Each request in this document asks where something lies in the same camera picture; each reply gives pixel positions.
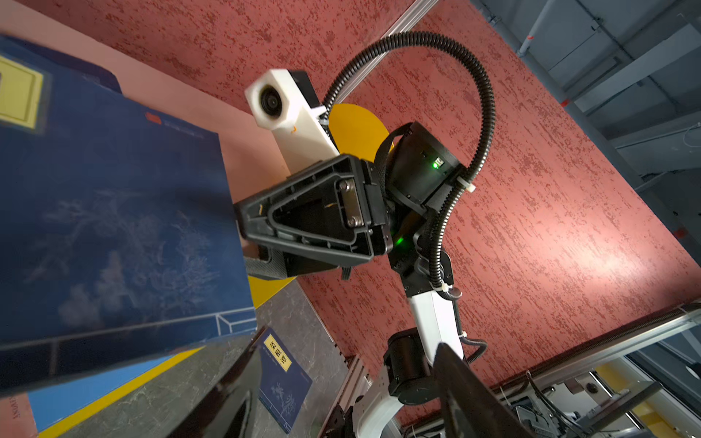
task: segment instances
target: pink wall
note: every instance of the pink wall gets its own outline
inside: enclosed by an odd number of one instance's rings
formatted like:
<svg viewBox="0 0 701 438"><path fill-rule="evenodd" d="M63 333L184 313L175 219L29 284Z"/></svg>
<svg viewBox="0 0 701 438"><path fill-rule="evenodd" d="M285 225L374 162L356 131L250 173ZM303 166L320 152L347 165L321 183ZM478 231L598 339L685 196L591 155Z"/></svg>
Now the pink wall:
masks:
<svg viewBox="0 0 701 438"><path fill-rule="evenodd" d="M472 366L487 385L699 297L701 268L467 1L441 0L418 29L469 47L496 96L492 152L446 244L464 330L490 345ZM421 122L463 163L475 150L477 91L445 54L392 54L350 101L389 130ZM348 282L338 271L300 282L341 351L360 354L373 372L386 339L415 326L384 257Z"/></svg>
<svg viewBox="0 0 701 438"><path fill-rule="evenodd" d="M306 69L323 95L345 62L411 3L22 2L246 111L243 90L273 67ZM496 94L492 154L446 243L465 294L463 326L490 342L473 365L486 384L698 297L701 268L467 1L441 0L418 28L472 49ZM472 155L477 93L446 55L392 54L350 100L390 129L420 121L463 162ZM340 272L300 281L343 353L359 354L373 373L386 339L414 326L385 258L349 282Z"/></svg>
<svg viewBox="0 0 701 438"><path fill-rule="evenodd" d="M305 69L323 95L411 0L20 0L101 43L249 111L244 89Z"/></svg>

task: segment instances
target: gray marble surface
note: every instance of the gray marble surface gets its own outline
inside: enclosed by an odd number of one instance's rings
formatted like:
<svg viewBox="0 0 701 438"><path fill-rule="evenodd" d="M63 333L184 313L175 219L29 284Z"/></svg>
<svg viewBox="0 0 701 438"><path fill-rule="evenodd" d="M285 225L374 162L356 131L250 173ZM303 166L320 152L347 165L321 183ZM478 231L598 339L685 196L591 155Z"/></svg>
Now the gray marble surface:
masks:
<svg viewBox="0 0 701 438"><path fill-rule="evenodd" d="M316 438L348 368L296 281L257 310L312 378L292 433L258 402L254 438ZM166 436L231 367L250 337L207 345L192 357L66 432L65 438Z"/></svg>

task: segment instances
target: camera lens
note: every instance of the camera lens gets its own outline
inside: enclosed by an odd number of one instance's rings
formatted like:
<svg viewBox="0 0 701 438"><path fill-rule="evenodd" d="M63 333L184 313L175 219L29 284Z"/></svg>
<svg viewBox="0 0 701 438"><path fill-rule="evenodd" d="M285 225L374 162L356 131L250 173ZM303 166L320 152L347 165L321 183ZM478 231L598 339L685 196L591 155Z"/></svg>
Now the camera lens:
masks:
<svg viewBox="0 0 701 438"><path fill-rule="evenodd" d="M273 87L265 87L261 91L261 107L270 117L279 117L283 112L283 100L280 93Z"/></svg>

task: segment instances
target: yellow label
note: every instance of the yellow label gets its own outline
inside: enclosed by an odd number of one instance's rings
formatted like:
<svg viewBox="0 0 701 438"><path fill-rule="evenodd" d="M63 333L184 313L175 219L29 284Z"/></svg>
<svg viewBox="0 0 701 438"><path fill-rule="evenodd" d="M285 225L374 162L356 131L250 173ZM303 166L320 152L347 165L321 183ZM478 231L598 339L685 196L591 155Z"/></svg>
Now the yellow label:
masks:
<svg viewBox="0 0 701 438"><path fill-rule="evenodd" d="M0 121L34 129L43 74L0 56Z"/></svg>
<svg viewBox="0 0 701 438"><path fill-rule="evenodd" d="M270 350L271 353L273 353L273 357L278 360L278 364L280 364L285 372L287 372L287 370L290 369L292 362L290 361L290 358L287 357L283 349L280 348L280 344L275 340L275 338L273 338L273 335L268 335L268 338L265 340L265 346L268 347L268 350Z"/></svg>

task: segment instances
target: blue book cover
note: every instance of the blue book cover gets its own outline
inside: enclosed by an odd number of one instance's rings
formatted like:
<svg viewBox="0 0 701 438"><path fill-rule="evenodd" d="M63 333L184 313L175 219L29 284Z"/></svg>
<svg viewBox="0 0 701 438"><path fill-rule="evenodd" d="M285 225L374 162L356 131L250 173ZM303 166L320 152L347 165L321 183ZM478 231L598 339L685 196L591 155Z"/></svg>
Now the blue book cover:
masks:
<svg viewBox="0 0 701 438"><path fill-rule="evenodd" d="M272 328L266 329L256 345L263 368L258 398L289 434L311 388L311 378Z"/></svg>
<svg viewBox="0 0 701 438"><path fill-rule="evenodd" d="M2 35L0 69L0 392L255 333L217 134Z"/></svg>

